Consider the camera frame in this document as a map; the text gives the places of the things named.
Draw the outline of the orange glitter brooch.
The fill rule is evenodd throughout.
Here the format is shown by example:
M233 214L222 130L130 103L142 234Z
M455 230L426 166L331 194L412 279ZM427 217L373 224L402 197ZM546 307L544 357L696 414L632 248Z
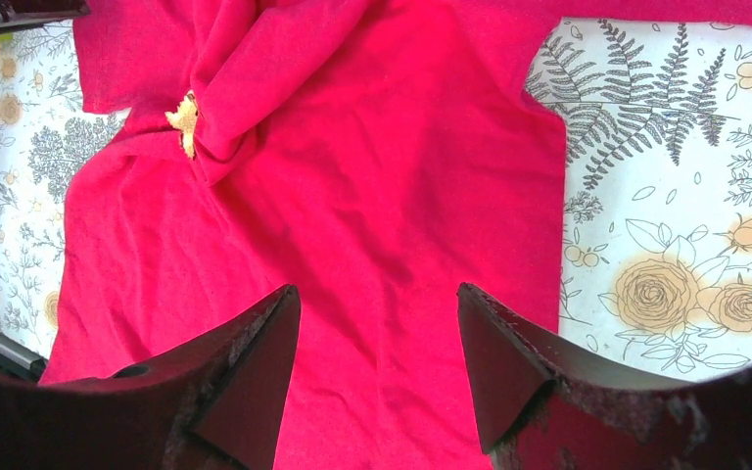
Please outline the orange glitter brooch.
M198 116L197 100L192 90L184 95L174 111L164 113L167 123L179 132L180 146L189 160L196 157L195 130Z

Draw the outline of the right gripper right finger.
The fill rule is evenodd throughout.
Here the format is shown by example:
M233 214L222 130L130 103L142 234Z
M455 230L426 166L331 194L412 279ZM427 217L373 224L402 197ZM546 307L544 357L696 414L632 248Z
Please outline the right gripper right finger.
M752 366L690 383L612 361L472 284L458 320L496 469L752 469Z

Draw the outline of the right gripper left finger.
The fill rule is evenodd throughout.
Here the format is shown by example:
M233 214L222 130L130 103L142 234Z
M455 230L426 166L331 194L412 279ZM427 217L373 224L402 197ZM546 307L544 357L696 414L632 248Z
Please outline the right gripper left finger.
M284 285L108 378L0 376L0 469L270 469L299 338Z

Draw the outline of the red t-shirt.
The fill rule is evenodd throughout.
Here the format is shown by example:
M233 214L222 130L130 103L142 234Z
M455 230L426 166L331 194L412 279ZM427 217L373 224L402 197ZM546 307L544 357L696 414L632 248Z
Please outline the red t-shirt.
M279 469L486 469L456 317L558 325L566 131L524 90L565 17L752 25L752 1L93 1L43 382L107 377L284 284ZM194 160L165 119L192 90Z

